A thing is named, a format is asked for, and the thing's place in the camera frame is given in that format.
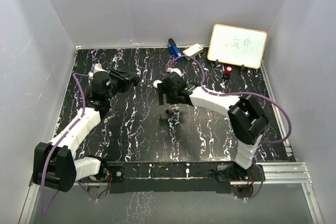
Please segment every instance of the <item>blue object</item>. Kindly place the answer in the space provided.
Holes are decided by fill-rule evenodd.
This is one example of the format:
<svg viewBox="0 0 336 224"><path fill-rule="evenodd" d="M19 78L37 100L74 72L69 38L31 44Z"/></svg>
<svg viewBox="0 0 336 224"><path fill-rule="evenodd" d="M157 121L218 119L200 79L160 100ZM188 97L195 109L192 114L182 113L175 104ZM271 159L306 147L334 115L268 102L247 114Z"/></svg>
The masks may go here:
<svg viewBox="0 0 336 224"><path fill-rule="evenodd" d="M182 56L180 50L178 49L175 41L172 38L170 38L168 40L168 48L169 48L170 52L172 52L172 54L175 58L178 57L178 56Z"/></svg>

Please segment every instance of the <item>robotic arm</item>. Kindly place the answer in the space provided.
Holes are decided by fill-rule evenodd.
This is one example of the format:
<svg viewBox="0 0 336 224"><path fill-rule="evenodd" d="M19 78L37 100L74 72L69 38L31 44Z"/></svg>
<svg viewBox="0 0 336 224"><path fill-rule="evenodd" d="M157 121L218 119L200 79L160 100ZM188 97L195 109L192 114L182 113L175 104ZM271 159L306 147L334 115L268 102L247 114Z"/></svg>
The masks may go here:
<svg viewBox="0 0 336 224"><path fill-rule="evenodd" d="M181 72L178 69L169 69L169 74L163 81L155 81L154 87L158 90L159 105L163 105L163 94L165 94L169 104L200 106L229 117L238 138L234 168L238 169L243 176L247 174L247 170L253 164L261 137L268 126L268 118L253 96L220 96L222 94L220 92L214 92L196 84L187 84L181 78Z"/></svg>
<svg viewBox="0 0 336 224"><path fill-rule="evenodd" d="M94 66L90 73L91 85L86 94L86 108L78 111L69 125L49 143L39 143L34 152L33 182L41 184L44 164L51 148L63 137L48 163L45 185L47 187L68 191L75 181L84 177L103 177L106 161L104 158L87 156L74 161L76 149L89 132L97 126L110 109L111 98L126 92L131 84L137 86L139 76L136 73L109 69L103 70L100 64Z"/></svg>

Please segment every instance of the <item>black table surface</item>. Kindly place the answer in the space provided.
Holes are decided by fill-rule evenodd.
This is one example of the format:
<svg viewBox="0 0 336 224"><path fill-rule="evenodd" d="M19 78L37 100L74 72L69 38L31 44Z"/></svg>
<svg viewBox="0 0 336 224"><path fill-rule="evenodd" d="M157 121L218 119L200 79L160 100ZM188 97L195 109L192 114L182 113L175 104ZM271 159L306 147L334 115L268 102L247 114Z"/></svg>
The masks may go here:
<svg viewBox="0 0 336 224"><path fill-rule="evenodd" d="M229 80L222 80L225 65L214 66L206 58L207 48L197 56L205 71L205 84L221 92L250 91L268 95L260 69L233 66ZM102 156L118 162L197 162L233 161L237 153L237 138L228 118L205 108L185 104L159 106L153 81L162 80L173 60L166 48L83 49L77 52L73 72L86 73L95 63L104 69L133 71L140 75L137 87L119 93L111 100L111 110L77 149L76 158ZM189 82L200 82L201 72L193 61L184 59L175 64ZM88 78L81 78L83 88ZM262 141L281 138L273 108L259 100L270 123ZM81 97L73 78L68 84L61 108L56 134L59 134L81 108ZM263 145L258 160L287 161L283 144Z"/></svg>

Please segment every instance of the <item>whiteboard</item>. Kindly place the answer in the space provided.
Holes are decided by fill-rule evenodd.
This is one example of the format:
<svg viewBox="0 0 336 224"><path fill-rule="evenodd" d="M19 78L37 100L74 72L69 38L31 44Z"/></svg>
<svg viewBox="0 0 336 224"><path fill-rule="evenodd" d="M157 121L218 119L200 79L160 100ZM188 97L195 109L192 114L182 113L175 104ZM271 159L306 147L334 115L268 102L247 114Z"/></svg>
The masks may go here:
<svg viewBox="0 0 336 224"><path fill-rule="evenodd" d="M265 31L216 24L212 31L208 60L260 68L266 39Z"/></svg>

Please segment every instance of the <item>gray wall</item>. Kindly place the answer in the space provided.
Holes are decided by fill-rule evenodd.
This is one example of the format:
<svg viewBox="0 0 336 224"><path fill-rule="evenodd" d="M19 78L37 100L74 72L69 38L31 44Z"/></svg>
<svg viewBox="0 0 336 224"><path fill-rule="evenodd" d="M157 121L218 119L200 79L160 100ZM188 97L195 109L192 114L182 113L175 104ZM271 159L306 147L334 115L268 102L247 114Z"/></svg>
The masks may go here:
<svg viewBox="0 0 336 224"><path fill-rule="evenodd" d="M266 30L284 0L50 0L76 46L209 44L215 23Z"/></svg>
<svg viewBox="0 0 336 224"><path fill-rule="evenodd" d="M35 145L51 138L75 47L49 0L0 0L0 223L17 223Z"/></svg>
<svg viewBox="0 0 336 224"><path fill-rule="evenodd" d="M264 59L277 100L293 121L294 154L305 161L326 223L335 223L336 0L286 0Z"/></svg>

